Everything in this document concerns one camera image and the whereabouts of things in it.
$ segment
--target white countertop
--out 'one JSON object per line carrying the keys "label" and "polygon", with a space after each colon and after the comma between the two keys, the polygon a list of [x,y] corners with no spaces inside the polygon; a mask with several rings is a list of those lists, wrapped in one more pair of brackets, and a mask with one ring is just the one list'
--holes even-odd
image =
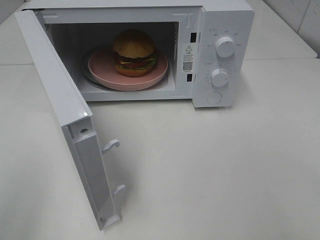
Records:
{"label": "white countertop", "polygon": [[[255,11],[244,59],[315,58],[317,54],[262,0],[247,0]],[[0,65],[33,61],[12,15],[0,25]]]}
{"label": "white countertop", "polygon": [[34,67],[0,66],[0,239],[318,240],[319,66],[245,61],[231,108],[90,103],[100,142],[121,142],[111,185],[127,185],[101,232]]}

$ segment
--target top bun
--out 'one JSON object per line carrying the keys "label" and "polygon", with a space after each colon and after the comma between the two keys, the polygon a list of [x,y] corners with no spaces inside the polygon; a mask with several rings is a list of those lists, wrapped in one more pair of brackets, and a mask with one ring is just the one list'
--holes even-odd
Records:
{"label": "top bun", "polygon": [[130,59],[145,58],[155,51],[155,43],[143,31],[128,29],[115,37],[112,50]]}

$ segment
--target power knob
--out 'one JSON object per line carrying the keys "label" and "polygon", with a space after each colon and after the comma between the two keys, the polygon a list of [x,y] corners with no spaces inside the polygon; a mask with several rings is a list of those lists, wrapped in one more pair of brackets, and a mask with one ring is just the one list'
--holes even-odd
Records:
{"label": "power knob", "polygon": [[236,41],[231,36],[222,36],[215,42],[216,53],[222,58],[228,58],[235,52]]}
{"label": "power knob", "polygon": [[213,86],[222,87],[228,83],[230,77],[225,69],[219,68],[211,73],[210,78]]}

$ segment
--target bottom bun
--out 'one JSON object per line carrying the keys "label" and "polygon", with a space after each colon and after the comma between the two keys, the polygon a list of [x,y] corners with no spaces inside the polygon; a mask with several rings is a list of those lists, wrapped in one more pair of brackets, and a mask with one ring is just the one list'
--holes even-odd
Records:
{"label": "bottom bun", "polygon": [[129,68],[123,68],[120,67],[119,65],[115,64],[114,65],[115,70],[122,75],[128,76],[128,77],[141,77],[145,74],[147,74],[148,72],[150,72],[150,70],[153,68],[153,65],[145,68],[145,69],[129,69]]}

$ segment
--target hamburger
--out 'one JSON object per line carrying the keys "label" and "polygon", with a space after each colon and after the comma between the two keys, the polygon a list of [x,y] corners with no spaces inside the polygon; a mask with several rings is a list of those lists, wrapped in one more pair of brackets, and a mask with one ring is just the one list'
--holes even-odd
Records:
{"label": "hamburger", "polygon": [[112,43],[115,70],[128,77],[140,77],[152,70],[157,62],[155,43],[140,30],[128,29]]}

